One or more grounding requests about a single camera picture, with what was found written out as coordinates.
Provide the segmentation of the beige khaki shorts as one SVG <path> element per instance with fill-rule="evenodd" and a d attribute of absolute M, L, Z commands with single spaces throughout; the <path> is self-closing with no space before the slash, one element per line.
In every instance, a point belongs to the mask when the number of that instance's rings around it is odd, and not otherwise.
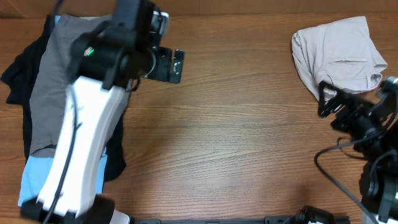
<path fill-rule="evenodd" d="M 348 93 L 364 93 L 379 86 L 387 68 L 364 16 L 298 30 L 291 46 L 298 75 L 316 100 L 322 81 Z"/>

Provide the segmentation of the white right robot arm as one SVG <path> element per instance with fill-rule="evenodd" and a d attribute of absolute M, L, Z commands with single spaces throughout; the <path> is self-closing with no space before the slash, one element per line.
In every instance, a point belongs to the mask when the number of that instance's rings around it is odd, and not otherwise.
<path fill-rule="evenodd" d="M 378 89 L 380 100 L 372 103 L 322 81 L 319 84 L 318 114 L 336 118 L 331 127 L 347 133 L 345 144 L 322 149 L 314 157 L 318 170 L 346 194 L 362 211 L 362 223 L 397 223 L 397 78 L 389 77 Z M 359 180 L 361 198 L 355 197 L 319 163 L 332 150 L 351 146 L 365 161 Z"/>

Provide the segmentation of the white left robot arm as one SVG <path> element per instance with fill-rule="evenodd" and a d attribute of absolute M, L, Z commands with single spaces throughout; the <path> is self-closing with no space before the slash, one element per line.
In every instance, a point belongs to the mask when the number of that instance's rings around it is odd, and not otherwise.
<path fill-rule="evenodd" d="M 143 78 L 178 83 L 184 52 L 160 46 L 169 16 L 112 19 L 82 33 L 62 55 L 58 32 L 50 42 L 68 76 L 63 123 L 49 175 L 21 215 L 41 223 L 133 223 L 95 192 L 106 142 Z"/>

